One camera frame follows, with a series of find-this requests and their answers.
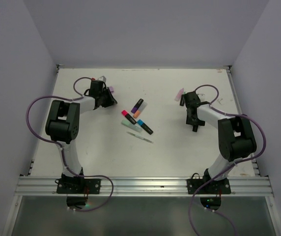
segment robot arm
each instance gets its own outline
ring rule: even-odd
[[[210,108],[208,102],[201,102],[194,91],[183,95],[183,99],[187,107],[186,123],[193,126],[194,132],[205,123],[218,129],[220,154],[214,164],[205,170],[204,181],[213,178],[234,161],[256,151],[256,141],[249,120],[217,113]],[[228,173],[225,172],[215,181],[226,179]]]
[[[51,137],[51,140],[62,144],[65,162],[74,173],[78,175],[84,174],[83,168],[78,161],[75,141],[79,131],[80,114],[95,110],[100,106],[109,107],[114,104],[117,104],[117,101],[113,98],[109,88],[106,87],[105,82],[100,80],[92,80],[90,89],[87,89],[83,98],[76,102],[68,103],[61,100],[54,100],[51,103],[45,128],[46,134]],[[59,186],[63,186],[66,190],[72,189],[71,186],[73,188],[76,186],[79,192],[81,192],[83,186],[81,179],[75,177],[64,168],[62,177],[59,180]]]

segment green highlighter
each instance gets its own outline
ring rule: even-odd
[[[138,126],[136,126],[136,125],[133,125],[132,123],[130,123],[130,122],[129,122],[128,120],[126,120],[126,119],[122,120],[121,124],[123,124],[123,125],[129,127],[130,129],[135,130],[136,132],[139,132],[139,133],[140,133],[140,132],[142,131],[142,128],[140,128],[140,127],[138,127]]]

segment metal frame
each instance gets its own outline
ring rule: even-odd
[[[7,221],[3,229],[2,236],[12,235],[19,208],[22,203],[22,196],[14,196],[11,208],[8,213]]]
[[[59,177],[20,177],[15,196],[82,196],[57,194],[55,180]],[[186,187],[187,177],[114,177],[113,196],[124,197],[191,197]],[[270,197],[272,187],[267,177],[230,177],[232,194],[227,197]],[[101,181],[100,194],[108,196],[111,183]],[[212,196],[200,194],[199,197]]]
[[[270,218],[272,219],[276,236],[281,236],[281,221],[275,205],[274,197],[265,197]]]

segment cable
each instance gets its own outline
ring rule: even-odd
[[[65,101],[69,101],[69,102],[72,102],[72,101],[78,101],[78,100],[81,100],[83,99],[83,97],[79,97],[79,98],[75,98],[75,99],[68,99],[68,98],[64,98],[64,97],[59,97],[59,96],[54,96],[54,95],[49,95],[49,96],[41,96],[39,98],[36,98],[35,100],[33,100],[29,106],[27,107],[27,111],[26,111],[26,124],[27,124],[27,127],[28,129],[31,131],[31,133],[37,137],[38,139],[42,140],[42,141],[45,141],[45,142],[48,142],[48,143],[51,143],[51,144],[56,144],[58,145],[60,148],[61,148],[61,155],[62,155],[62,162],[63,162],[63,165],[64,167],[71,173],[73,174],[74,176],[77,176],[77,177],[81,177],[81,178],[92,178],[92,177],[102,177],[102,178],[106,178],[107,180],[109,180],[109,182],[111,183],[111,186],[112,186],[112,189],[111,189],[111,193],[110,195],[108,196],[108,198],[102,203],[100,204],[99,206],[96,206],[94,208],[91,208],[91,209],[76,209],[74,208],[76,211],[81,211],[81,212],[88,212],[88,211],[93,211],[93,210],[96,210],[96,209],[99,209],[100,207],[102,207],[103,205],[105,205],[111,198],[112,194],[113,194],[113,190],[114,190],[114,184],[112,182],[112,180],[107,177],[107,176],[103,176],[103,175],[95,175],[95,176],[84,176],[84,175],[79,175],[77,173],[75,173],[74,171],[72,171],[68,166],[67,166],[67,163],[65,161],[65,155],[64,155],[64,150],[63,150],[63,145],[59,142],[56,142],[56,141],[52,141],[52,140],[49,140],[49,139],[45,139],[43,137],[41,137],[40,135],[38,135],[34,130],[33,128],[31,127],[30,125],[30,121],[29,121],[29,113],[30,113],[30,110],[32,108],[32,106],[39,100],[41,99],[45,99],[45,98],[56,98],[56,99],[61,99],[61,100],[65,100]]]
[[[207,211],[209,211],[211,213],[214,213],[214,214],[217,214],[217,215],[223,217],[224,219],[226,219],[231,224],[231,226],[233,227],[233,231],[237,232],[237,230],[235,228],[235,225],[233,224],[232,220],[230,218],[228,218],[227,216],[225,216],[224,214],[222,214],[221,212],[218,212],[216,210],[213,211],[212,209],[206,208],[206,207],[202,206],[201,204],[198,204],[198,203],[195,203],[195,202],[194,202],[194,204],[197,207],[202,207],[204,210],[207,210]]]
[[[222,194],[222,191],[221,189],[219,190],[219,198],[221,199],[221,194]]]
[[[83,208],[81,208],[80,206],[78,206],[76,204],[74,204],[74,206],[77,207],[78,209],[83,209]]]
[[[79,96],[83,96],[83,94],[81,94],[80,92],[77,91],[77,89],[75,88],[75,85],[76,85],[76,83],[77,83],[79,80],[83,80],[83,79],[92,80],[92,78],[90,78],[90,77],[80,77],[79,79],[77,79],[77,80],[73,83],[73,90],[74,90],[75,93],[77,93]],[[103,82],[103,84],[105,85],[105,87],[104,87],[103,89],[106,89],[106,88],[107,88],[106,83],[105,83],[104,81],[102,81],[102,82]]]
[[[216,92],[217,92],[216,97],[209,103],[210,105],[213,104],[213,102],[216,101],[217,98],[219,97],[219,90],[213,85],[201,85],[201,86],[198,86],[193,92],[196,92],[196,90],[198,90],[199,88],[202,88],[202,87],[212,87],[216,90]]]
[[[194,175],[198,175],[198,178],[200,178],[199,173],[196,172],[196,173],[194,173],[194,174],[192,175],[191,179],[194,178]]]
[[[73,83],[73,90],[75,91],[75,93],[77,93],[79,96],[83,96],[83,94],[81,94],[80,92],[78,92],[75,88],[76,83],[79,80],[83,80],[83,79],[88,79],[88,80],[92,80],[90,77],[80,77],[79,79],[77,79],[74,83]]]
[[[88,194],[89,194],[89,189],[88,189],[88,186],[85,187],[85,190],[84,190],[84,198],[86,200],[88,200]]]
[[[216,112],[218,112],[218,113],[220,113],[220,114],[222,114],[222,115],[229,116],[229,117],[242,117],[242,118],[246,118],[246,119],[248,119],[249,121],[251,121],[252,123],[254,123],[254,124],[256,125],[256,127],[259,129],[259,131],[260,131],[260,133],[261,133],[261,135],[262,135],[262,138],[263,138],[263,147],[262,147],[261,151],[260,151],[258,154],[254,155],[253,157],[249,157],[249,158],[246,158],[246,159],[242,159],[242,160],[236,161],[236,162],[233,163],[232,165],[228,166],[228,167],[225,168],[223,171],[221,171],[219,174],[217,174],[216,176],[214,176],[213,178],[211,178],[210,180],[208,180],[206,183],[202,184],[202,185],[194,192],[194,194],[192,195],[191,201],[190,201],[190,206],[189,206],[188,215],[189,215],[190,224],[191,224],[191,226],[192,226],[194,232],[197,234],[197,236],[200,236],[200,234],[198,233],[196,227],[194,226],[193,221],[192,221],[192,218],[191,218],[191,208],[192,208],[192,204],[193,204],[195,195],[196,195],[203,187],[205,187],[206,185],[208,185],[209,183],[211,183],[212,181],[214,181],[216,178],[218,178],[219,176],[221,176],[221,175],[224,174],[225,172],[227,172],[227,171],[229,171],[230,169],[232,169],[235,165],[240,164],[240,163],[242,163],[242,162],[250,161],[250,160],[253,160],[253,159],[256,159],[256,158],[260,157],[260,156],[263,154],[263,152],[265,151],[265,149],[266,149],[266,136],[265,136],[265,133],[264,133],[262,127],[261,127],[254,119],[252,119],[252,118],[250,118],[250,117],[248,117],[248,116],[246,116],[246,115],[225,113],[225,112],[223,112],[223,111],[220,111],[220,110],[218,110],[218,109],[212,107],[211,104],[212,104],[214,101],[216,101],[216,99],[219,97],[219,90],[218,90],[215,86],[213,86],[213,85],[201,85],[201,86],[197,87],[194,91],[196,91],[197,89],[199,89],[199,88],[201,88],[201,87],[212,87],[212,88],[214,88],[214,89],[216,90],[216,92],[217,92],[216,98],[215,98],[214,100],[212,100],[212,101],[210,102],[210,104],[209,104],[209,106],[210,106],[210,108],[211,108],[212,110],[214,110],[214,111],[216,111]],[[224,217],[225,219],[227,219],[227,220],[230,222],[230,224],[231,224],[232,227],[233,227],[234,235],[237,236],[238,233],[237,233],[237,231],[236,231],[236,227],[235,227],[234,223],[233,223],[230,219],[228,219],[225,215],[223,215],[222,213],[220,213],[220,212],[216,212],[216,213],[219,214],[220,216]]]

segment white tabletop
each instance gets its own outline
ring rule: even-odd
[[[215,85],[220,95],[214,106],[236,113],[236,104],[225,70],[216,69],[60,69],[54,95],[76,98],[74,81],[82,76],[104,75],[107,86],[113,86],[118,104],[98,108],[80,117],[76,138],[79,161],[85,175],[110,177],[185,177],[194,172],[201,176],[219,154],[218,132],[206,124],[197,133],[185,124],[186,108],[174,100],[178,91],[193,91],[203,84]],[[84,92],[89,80],[77,83]],[[212,88],[201,88],[207,101],[215,97]],[[153,131],[141,136],[154,143],[137,139],[121,124],[122,110],[130,110],[140,99],[148,103],[139,116]],[[43,128],[42,136],[49,138]],[[55,145],[40,141],[34,155],[32,176],[60,176],[62,163]],[[229,174],[235,177],[254,176],[251,162],[241,163]]]

